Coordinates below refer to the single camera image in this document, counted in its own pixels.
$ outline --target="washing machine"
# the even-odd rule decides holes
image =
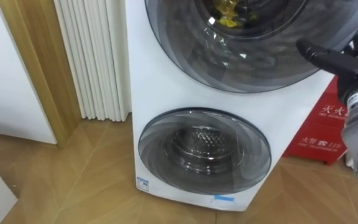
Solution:
[[[139,190],[243,211],[333,78],[297,52],[340,50],[358,0],[126,0]]]

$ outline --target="herringbone floor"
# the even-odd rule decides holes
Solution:
[[[282,159],[242,213],[135,189],[131,122],[84,121],[67,146],[0,136],[0,175],[19,201],[4,223],[358,223],[358,181],[341,162]]]

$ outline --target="blue sticker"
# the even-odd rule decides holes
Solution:
[[[215,200],[223,200],[223,201],[227,201],[227,202],[234,202],[234,197],[225,197],[225,196],[221,196],[221,195],[215,195],[214,199]]]
[[[141,177],[137,177],[136,178],[136,186],[138,189],[144,190],[144,191],[149,191],[149,181],[145,180]]]

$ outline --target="washer door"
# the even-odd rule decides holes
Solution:
[[[358,30],[358,0],[145,0],[172,61],[195,80],[255,93],[317,71],[298,53],[305,37],[341,50]]]
[[[260,182],[271,155],[264,135],[223,111],[186,108],[153,119],[139,141],[146,168],[187,192],[232,194]]]

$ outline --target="red box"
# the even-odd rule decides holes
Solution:
[[[345,152],[341,128],[304,122],[283,157],[296,156],[335,163]]]
[[[334,77],[317,101],[306,119],[308,122],[343,128],[347,117],[347,108],[337,98],[336,80],[337,77]]]
[[[335,163],[346,151],[341,132],[347,108],[338,100],[334,77],[302,124],[283,157],[296,156]]]

